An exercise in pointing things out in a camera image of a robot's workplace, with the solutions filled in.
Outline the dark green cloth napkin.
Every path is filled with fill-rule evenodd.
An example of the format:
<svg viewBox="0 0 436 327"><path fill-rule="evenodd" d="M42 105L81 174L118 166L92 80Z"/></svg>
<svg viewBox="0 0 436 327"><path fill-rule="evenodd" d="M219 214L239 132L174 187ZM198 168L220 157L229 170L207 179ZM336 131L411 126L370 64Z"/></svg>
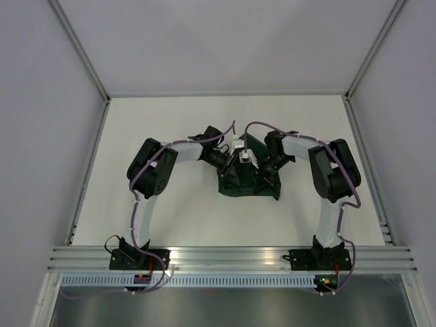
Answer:
<svg viewBox="0 0 436 327"><path fill-rule="evenodd" d="M248 149L251 149L257 157L258 164L260 165L267 159L277 159L279 161L280 169L289 161L293 160L289 156L276 154L267 147L264 143L259 141L251 134L244 134L247 137ZM230 154L224 153L223 162L229 159ZM229 197L246 197L246 196L270 196L278 200L281 195L281 186L279 187L255 187L254 183L255 167L250 163L239 163L238 175L241 179L241 187L219 187L219 193Z"/></svg>

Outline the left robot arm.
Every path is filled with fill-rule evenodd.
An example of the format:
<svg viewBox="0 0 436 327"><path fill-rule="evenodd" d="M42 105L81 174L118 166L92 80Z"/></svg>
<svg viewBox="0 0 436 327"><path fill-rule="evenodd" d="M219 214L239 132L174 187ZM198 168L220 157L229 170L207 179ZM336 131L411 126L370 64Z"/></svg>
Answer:
<svg viewBox="0 0 436 327"><path fill-rule="evenodd" d="M127 236L119 239L119 248L113 255L115 260L124 267L140 270L149 260L159 259L149 251L151 218L157 197L168 186L174 166L208 155L230 132L236 132L234 123L224 132L209 126L203 134L182 140L159 142L148 138L144 141L127 170L134 207Z"/></svg>

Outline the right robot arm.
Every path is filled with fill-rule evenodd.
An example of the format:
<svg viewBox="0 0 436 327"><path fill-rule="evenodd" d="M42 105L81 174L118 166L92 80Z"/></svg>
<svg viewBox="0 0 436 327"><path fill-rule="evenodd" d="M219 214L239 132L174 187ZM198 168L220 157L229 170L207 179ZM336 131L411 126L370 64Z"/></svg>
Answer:
<svg viewBox="0 0 436 327"><path fill-rule="evenodd" d="M274 176L296 158L309 162L313 185L321 198L320 220L309 249L290 249L283 259L293 271L350 270L352 262L341 235L344 207L360 208L356 188L361 175L344 139L329 143L294 133L269 132L264 142L271 155L260 172Z"/></svg>

